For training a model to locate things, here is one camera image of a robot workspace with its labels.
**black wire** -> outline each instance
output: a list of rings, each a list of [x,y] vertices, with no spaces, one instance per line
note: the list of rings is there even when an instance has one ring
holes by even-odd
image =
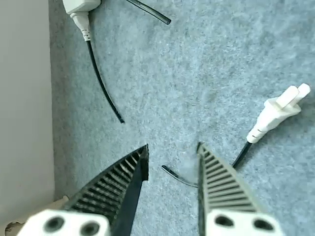
[[[250,142],[246,142],[246,144],[244,145],[243,149],[241,150],[240,154],[238,155],[238,157],[235,159],[235,161],[232,164],[232,167],[234,169],[236,169],[240,163],[242,162],[242,160],[244,159],[246,153],[248,152],[248,150],[251,147],[251,143]]]
[[[109,95],[108,95],[108,92],[106,91],[106,88],[105,88],[105,85],[102,81],[102,78],[100,77],[100,74],[99,74],[99,71],[98,71],[98,68],[97,68],[97,64],[96,64],[96,61],[95,61],[95,57],[94,57],[94,53],[93,53],[93,49],[92,49],[92,45],[91,45],[91,42],[90,41],[87,41],[87,44],[88,44],[88,49],[89,49],[89,53],[90,53],[90,57],[91,57],[91,61],[92,61],[92,65],[93,65],[93,68],[94,68],[94,71],[95,71],[95,74],[96,74],[96,77],[98,79],[98,82],[99,82],[99,85],[101,86],[103,92],[104,92],[104,95],[109,103],[109,105],[112,107],[114,113],[116,114],[117,118],[119,119],[120,123],[124,123],[125,121],[123,120],[122,116],[119,114],[119,112],[117,111],[114,103],[112,102],[112,100],[110,99]]]
[[[153,8],[147,6],[146,4],[144,4],[142,2],[140,2],[138,0],[127,0],[127,1],[132,3],[135,6],[139,7],[140,9],[148,12],[149,14],[155,16],[156,18],[158,18],[160,21],[163,21],[167,25],[169,25],[171,23],[171,19],[169,19],[168,17],[164,16],[163,14],[159,13],[158,11],[154,10]]]
[[[184,179],[183,177],[181,177],[179,174],[177,174],[174,171],[172,171],[167,166],[162,165],[161,168],[162,168],[162,170],[167,172],[170,176],[172,176],[173,178],[177,179],[179,182],[182,182],[183,184],[186,184],[186,185],[188,185],[190,187],[194,187],[194,188],[198,187],[198,183],[193,183],[193,182],[190,182],[190,181]]]

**gray carpet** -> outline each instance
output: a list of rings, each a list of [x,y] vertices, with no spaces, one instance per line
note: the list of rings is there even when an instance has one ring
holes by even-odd
[[[106,102],[80,31],[50,0],[56,197],[72,195],[110,164],[149,144],[150,176],[136,236],[196,236],[197,141],[232,162],[267,98],[315,89],[314,0],[145,0],[167,26],[125,0],[91,13],[93,48],[126,124]],[[240,170],[288,236],[313,235],[315,95],[302,113],[254,145]]]

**power cord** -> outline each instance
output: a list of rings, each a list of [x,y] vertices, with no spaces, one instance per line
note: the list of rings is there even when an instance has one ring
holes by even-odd
[[[94,58],[94,53],[93,53],[93,49],[92,49],[92,45],[91,45],[91,41],[87,41],[87,45],[88,45],[88,49],[89,49],[89,53],[90,53],[90,57],[91,57],[91,61],[92,61],[92,65],[96,74],[96,77],[98,79],[99,85],[101,86],[103,93],[109,103],[109,105],[111,106],[111,108],[113,109],[115,115],[117,116],[117,118],[119,119],[120,123],[124,123],[125,121],[123,120],[122,116],[119,114],[117,108],[115,107],[114,103],[112,102],[112,100],[110,99],[108,92],[106,91],[105,85],[102,81],[102,78],[100,77],[97,65],[96,65],[96,61]]]
[[[115,107],[113,101],[111,100],[105,85],[103,83],[103,80],[100,76],[99,70],[97,68],[97,64],[95,61],[92,45],[91,45],[91,33],[90,33],[90,21],[89,21],[89,13],[88,12],[75,12],[70,14],[70,17],[73,19],[77,27],[81,30],[81,33],[83,35],[84,40],[86,41],[89,49],[89,54],[91,57],[92,65],[94,68],[95,75],[98,79],[99,85],[101,86],[103,93],[111,106],[112,110],[114,111],[115,115],[117,116],[118,120],[120,123],[124,123],[125,121],[123,120],[122,116],[119,114],[117,108]]]
[[[297,103],[301,101],[307,94],[309,94],[310,91],[311,88],[307,84],[302,84],[298,88],[296,86],[290,86],[279,97],[270,98],[265,101],[265,108],[258,116],[257,123],[253,129],[248,133],[246,137],[247,142],[233,162],[232,167],[237,169],[244,160],[245,155],[252,144],[257,143],[268,131],[276,128],[288,117],[300,113],[301,108]],[[172,171],[169,167],[163,165],[162,169],[178,181],[192,187],[198,187],[197,183],[189,182],[179,174]]]
[[[148,12],[149,14],[153,15],[154,17],[158,18],[160,21],[166,23],[169,25],[171,23],[171,19],[164,16],[163,14],[159,13],[158,11],[154,10],[153,8],[147,6],[146,4],[138,1],[138,0],[127,0],[131,4],[135,5],[136,7],[139,7],[140,9]]]

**wall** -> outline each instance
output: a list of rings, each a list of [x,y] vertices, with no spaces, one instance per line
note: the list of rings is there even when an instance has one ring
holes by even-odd
[[[48,0],[0,1],[0,224],[53,200]]]

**screw hole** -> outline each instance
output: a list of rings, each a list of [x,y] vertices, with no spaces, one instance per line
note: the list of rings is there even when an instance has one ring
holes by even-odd
[[[57,230],[61,229],[64,224],[64,219],[60,216],[51,218],[48,220],[44,226],[44,229],[48,233],[56,232]]]
[[[98,223],[90,222],[82,227],[81,234],[83,236],[93,236],[98,232],[98,230],[99,230]]]
[[[215,219],[215,223],[218,225],[222,225],[222,226],[233,226],[234,223],[231,219],[229,219],[228,217],[224,216],[224,215],[220,215]]]
[[[254,226],[258,229],[268,230],[268,231],[271,231],[274,229],[274,227],[270,223],[261,219],[256,219],[254,221]]]

